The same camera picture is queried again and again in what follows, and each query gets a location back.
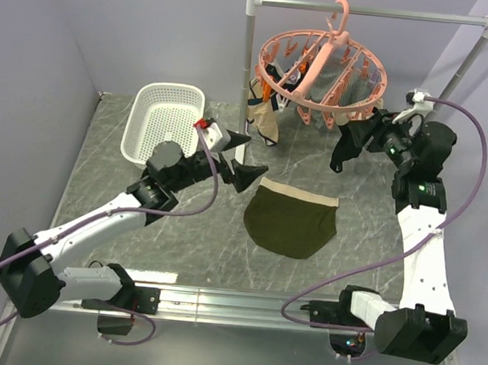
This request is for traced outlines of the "black underwear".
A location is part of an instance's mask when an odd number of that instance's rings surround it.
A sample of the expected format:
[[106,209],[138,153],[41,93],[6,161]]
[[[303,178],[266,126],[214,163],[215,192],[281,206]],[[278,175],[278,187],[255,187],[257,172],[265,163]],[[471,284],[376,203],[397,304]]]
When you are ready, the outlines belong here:
[[[377,107],[374,107],[372,112],[371,112],[371,116],[377,112],[383,113],[384,110],[379,109]],[[366,120],[366,119],[356,120],[355,122],[363,122],[364,120]],[[348,123],[346,125],[342,125],[339,128],[341,133],[342,133],[342,137],[338,140],[338,143],[336,144],[336,147],[334,148],[334,151],[332,152],[332,157],[330,159],[330,168],[333,170],[333,172],[335,172],[337,174],[342,172],[343,163],[345,163],[348,160],[351,160],[351,159],[358,157],[360,155],[360,152],[362,151],[362,150],[361,151],[350,151],[348,149],[347,145],[348,145],[348,139],[349,139],[350,133],[347,130],[347,125],[348,125]]]

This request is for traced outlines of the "pink round clip hanger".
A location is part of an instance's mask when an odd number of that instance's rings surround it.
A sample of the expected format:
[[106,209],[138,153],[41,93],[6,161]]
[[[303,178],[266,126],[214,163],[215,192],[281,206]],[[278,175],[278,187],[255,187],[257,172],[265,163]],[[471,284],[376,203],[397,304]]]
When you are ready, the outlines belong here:
[[282,111],[294,106],[301,120],[314,117],[327,128],[370,117],[382,108],[388,76],[381,61],[366,46],[354,41],[347,30],[350,7],[326,20],[326,30],[294,30],[279,33],[258,53],[255,77],[264,94]]

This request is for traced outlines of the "olive green underwear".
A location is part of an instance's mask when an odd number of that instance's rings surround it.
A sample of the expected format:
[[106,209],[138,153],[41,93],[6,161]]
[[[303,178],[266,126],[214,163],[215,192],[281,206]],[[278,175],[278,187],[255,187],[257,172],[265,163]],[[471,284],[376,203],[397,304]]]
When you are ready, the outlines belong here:
[[339,199],[262,178],[244,211],[253,242],[290,259],[316,254],[337,233]]

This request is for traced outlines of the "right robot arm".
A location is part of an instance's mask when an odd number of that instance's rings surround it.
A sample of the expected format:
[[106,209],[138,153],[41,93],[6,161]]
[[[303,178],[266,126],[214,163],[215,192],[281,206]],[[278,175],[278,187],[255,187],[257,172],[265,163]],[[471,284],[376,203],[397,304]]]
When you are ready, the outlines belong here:
[[345,328],[363,322],[373,330],[383,355],[437,365],[468,335],[468,324],[456,316],[445,267],[446,189],[439,177],[457,142],[456,133],[438,122],[412,132],[409,122],[377,111],[369,119],[343,126],[332,165],[342,169],[361,151],[381,152],[396,167],[392,183],[395,213],[405,257],[402,297],[392,306],[374,290],[348,285],[339,295],[336,320]]

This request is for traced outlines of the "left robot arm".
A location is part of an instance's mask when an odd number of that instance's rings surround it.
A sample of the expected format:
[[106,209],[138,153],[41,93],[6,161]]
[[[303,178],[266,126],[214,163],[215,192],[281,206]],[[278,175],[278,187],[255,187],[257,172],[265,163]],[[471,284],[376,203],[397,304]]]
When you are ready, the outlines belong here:
[[178,191],[212,179],[241,192],[268,171],[264,165],[227,162],[222,155],[250,137],[217,123],[196,128],[196,134],[199,142],[191,156],[174,141],[156,145],[138,181],[100,208],[50,230],[29,234],[20,229],[9,235],[0,257],[0,284],[21,317],[79,299],[134,310],[135,282],[120,264],[74,268],[73,261],[124,233],[176,216]]

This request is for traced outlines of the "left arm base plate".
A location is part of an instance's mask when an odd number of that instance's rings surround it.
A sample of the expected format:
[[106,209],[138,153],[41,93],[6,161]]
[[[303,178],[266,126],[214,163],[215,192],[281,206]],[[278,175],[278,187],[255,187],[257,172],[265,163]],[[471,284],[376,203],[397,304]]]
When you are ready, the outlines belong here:
[[80,305],[83,309],[137,312],[153,316],[157,314],[160,296],[160,288],[135,286],[121,289],[110,300],[84,299]]

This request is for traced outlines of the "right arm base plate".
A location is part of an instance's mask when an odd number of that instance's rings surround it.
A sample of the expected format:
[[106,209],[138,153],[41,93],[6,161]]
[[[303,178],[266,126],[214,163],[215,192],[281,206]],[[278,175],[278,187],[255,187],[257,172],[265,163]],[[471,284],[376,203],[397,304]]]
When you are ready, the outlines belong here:
[[370,331],[364,321],[339,302],[313,299],[304,305],[304,308],[308,311],[309,324],[312,328]]

